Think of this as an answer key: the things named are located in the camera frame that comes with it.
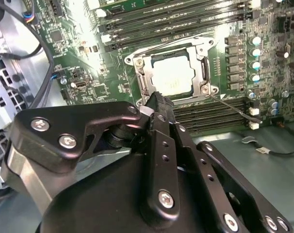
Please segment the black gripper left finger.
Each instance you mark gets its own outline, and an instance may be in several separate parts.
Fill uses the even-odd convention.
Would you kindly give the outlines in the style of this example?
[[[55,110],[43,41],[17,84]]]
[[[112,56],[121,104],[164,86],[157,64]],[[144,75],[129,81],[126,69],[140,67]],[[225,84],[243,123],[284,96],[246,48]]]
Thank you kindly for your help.
[[[163,99],[154,93],[142,109],[121,101],[20,112],[3,163],[6,180],[44,215],[62,191],[126,156],[177,166]]]

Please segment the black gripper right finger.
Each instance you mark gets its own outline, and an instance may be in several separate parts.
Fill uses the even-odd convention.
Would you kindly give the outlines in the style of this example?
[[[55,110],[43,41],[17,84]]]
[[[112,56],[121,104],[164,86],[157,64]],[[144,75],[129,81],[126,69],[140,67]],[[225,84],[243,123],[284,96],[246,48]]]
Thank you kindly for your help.
[[[168,97],[163,100],[182,164],[193,176],[193,188],[198,188],[207,232],[292,233],[289,221],[216,147],[192,141],[175,120],[173,102]]]

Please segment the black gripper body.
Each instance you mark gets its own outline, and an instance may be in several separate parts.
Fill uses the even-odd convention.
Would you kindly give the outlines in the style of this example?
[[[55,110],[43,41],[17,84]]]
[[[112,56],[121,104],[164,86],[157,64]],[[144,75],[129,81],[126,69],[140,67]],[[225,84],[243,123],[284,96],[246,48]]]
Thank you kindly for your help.
[[[40,233],[208,233],[193,177],[175,160],[130,155],[62,191]]]

